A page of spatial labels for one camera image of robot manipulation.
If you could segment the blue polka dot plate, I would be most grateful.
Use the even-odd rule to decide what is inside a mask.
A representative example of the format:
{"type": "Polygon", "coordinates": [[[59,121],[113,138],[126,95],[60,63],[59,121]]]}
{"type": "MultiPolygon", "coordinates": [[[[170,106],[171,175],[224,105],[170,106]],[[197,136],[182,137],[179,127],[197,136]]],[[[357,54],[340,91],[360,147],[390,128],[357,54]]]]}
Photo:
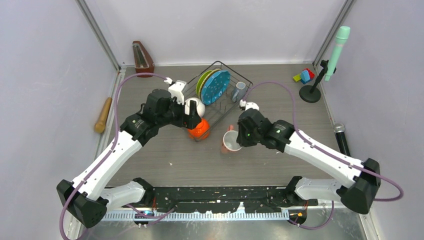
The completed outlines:
{"type": "Polygon", "coordinates": [[[228,70],[216,70],[206,80],[200,91],[200,99],[204,105],[214,103],[227,90],[230,85],[230,72],[228,70]]]}

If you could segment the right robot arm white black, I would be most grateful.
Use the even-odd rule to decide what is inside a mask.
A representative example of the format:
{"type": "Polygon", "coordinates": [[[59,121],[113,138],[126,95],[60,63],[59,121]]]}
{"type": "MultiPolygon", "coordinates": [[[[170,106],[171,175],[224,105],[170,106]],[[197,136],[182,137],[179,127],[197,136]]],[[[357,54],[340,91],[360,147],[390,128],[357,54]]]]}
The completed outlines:
{"type": "Polygon", "coordinates": [[[368,158],[365,161],[347,156],[296,131],[293,124],[285,120],[270,122],[259,110],[246,109],[238,118],[237,143],[242,147],[261,144],[300,158],[326,172],[331,179],[292,180],[293,187],[285,192],[291,205],[303,200],[321,199],[342,203],[358,214],[368,214],[381,186],[375,175],[380,173],[380,164],[368,158]]]}

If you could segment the black wire dish rack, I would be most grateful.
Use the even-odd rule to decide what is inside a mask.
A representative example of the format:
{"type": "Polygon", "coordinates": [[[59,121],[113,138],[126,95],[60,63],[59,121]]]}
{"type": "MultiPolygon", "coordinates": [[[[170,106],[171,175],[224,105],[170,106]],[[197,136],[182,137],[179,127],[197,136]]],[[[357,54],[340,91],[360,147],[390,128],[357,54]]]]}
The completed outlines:
{"type": "Polygon", "coordinates": [[[227,70],[230,73],[230,82],[227,90],[222,94],[220,98],[218,98],[214,103],[210,105],[205,105],[205,114],[202,118],[205,118],[209,125],[211,132],[214,127],[216,127],[226,116],[231,112],[235,107],[238,106],[237,102],[232,102],[231,93],[235,88],[238,82],[244,82],[248,89],[253,86],[253,83],[248,80],[243,75],[239,74],[237,71],[232,69],[230,66],[226,65],[222,61],[215,61],[208,67],[206,67],[203,71],[193,77],[190,81],[188,81],[186,88],[184,89],[184,97],[188,98],[199,98],[196,94],[196,86],[200,76],[209,70],[221,69],[227,70]]]}

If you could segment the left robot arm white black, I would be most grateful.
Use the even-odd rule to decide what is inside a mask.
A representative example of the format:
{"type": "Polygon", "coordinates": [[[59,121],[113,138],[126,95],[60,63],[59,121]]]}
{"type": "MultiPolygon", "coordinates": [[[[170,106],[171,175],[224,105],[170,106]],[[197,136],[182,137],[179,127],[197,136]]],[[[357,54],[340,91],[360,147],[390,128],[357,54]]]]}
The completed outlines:
{"type": "Polygon", "coordinates": [[[109,190],[105,187],[160,128],[173,125],[194,129],[202,120],[197,106],[196,101],[180,101],[168,90],[153,90],[140,110],[124,120],[108,148],[84,172],[72,181],[63,179],[58,183],[56,191],[64,209],[89,229],[109,210],[130,203],[148,207],[154,199],[153,188],[141,178],[109,190]]]}

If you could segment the white mug red handle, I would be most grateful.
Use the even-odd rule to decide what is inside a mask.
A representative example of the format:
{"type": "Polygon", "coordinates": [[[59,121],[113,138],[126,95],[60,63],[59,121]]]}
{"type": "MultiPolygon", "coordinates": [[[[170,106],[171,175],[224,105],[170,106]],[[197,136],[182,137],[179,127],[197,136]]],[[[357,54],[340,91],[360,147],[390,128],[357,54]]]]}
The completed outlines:
{"type": "Polygon", "coordinates": [[[242,149],[242,146],[237,142],[238,131],[231,124],[224,133],[221,141],[221,153],[235,153],[242,149]]]}

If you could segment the lime green plate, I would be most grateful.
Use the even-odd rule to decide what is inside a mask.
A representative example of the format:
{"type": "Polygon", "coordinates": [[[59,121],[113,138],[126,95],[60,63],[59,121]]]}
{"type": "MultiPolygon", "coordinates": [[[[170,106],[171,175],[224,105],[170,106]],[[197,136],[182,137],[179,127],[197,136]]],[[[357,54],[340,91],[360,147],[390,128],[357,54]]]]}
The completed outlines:
{"type": "Polygon", "coordinates": [[[212,70],[208,70],[208,71],[204,72],[198,79],[195,92],[196,92],[199,99],[201,98],[201,88],[203,87],[203,82],[211,72],[212,72],[212,70]]]}

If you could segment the white bowl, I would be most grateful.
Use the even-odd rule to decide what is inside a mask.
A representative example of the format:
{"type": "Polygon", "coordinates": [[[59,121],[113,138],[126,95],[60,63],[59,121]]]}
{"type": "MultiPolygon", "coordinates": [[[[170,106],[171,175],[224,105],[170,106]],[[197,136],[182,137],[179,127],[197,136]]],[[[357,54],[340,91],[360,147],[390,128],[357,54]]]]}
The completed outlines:
{"type": "Polygon", "coordinates": [[[195,101],[197,113],[202,118],[204,116],[204,114],[205,114],[206,107],[205,107],[204,103],[199,98],[197,98],[197,97],[190,97],[190,98],[187,98],[185,100],[184,113],[186,115],[189,114],[191,101],[195,101]]]}

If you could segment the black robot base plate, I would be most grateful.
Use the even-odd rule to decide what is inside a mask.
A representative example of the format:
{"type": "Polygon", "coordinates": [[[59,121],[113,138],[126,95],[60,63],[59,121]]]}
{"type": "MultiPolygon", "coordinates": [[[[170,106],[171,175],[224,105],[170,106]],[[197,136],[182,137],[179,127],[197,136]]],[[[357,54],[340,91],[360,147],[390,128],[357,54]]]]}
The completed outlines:
{"type": "Polygon", "coordinates": [[[132,203],[166,213],[276,213],[280,208],[317,206],[317,199],[304,200],[284,186],[187,186],[155,187],[147,196],[132,203]]]}

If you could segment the white mug grey handle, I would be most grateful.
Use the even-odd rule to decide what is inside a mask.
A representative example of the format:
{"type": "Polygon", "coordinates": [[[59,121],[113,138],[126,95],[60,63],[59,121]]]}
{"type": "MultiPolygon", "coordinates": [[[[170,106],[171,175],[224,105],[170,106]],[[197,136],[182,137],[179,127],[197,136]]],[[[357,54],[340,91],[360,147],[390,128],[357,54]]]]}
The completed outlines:
{"type": "Polygon", "coordinates": [[[247,85],[244,82],[239,81],[235,85],[233,91],[231,92],[232,102],[234,102],[234,103],[239,102],[241,99],[243,99],[243,97],[245,96],[247,91],[248,91],[247,85]]]}

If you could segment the orange bowl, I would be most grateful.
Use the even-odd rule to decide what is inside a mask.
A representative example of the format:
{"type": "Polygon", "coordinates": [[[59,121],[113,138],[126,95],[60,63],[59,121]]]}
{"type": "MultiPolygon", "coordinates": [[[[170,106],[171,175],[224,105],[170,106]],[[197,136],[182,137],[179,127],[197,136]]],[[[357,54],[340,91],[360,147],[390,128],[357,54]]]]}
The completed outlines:
{"type": "Polygon", "coordinates": [[[210,124],[205,118],[202,118],[194,129],[188,129],[187,132],[191,139],[204,140],[210,135],[210,124]]]}

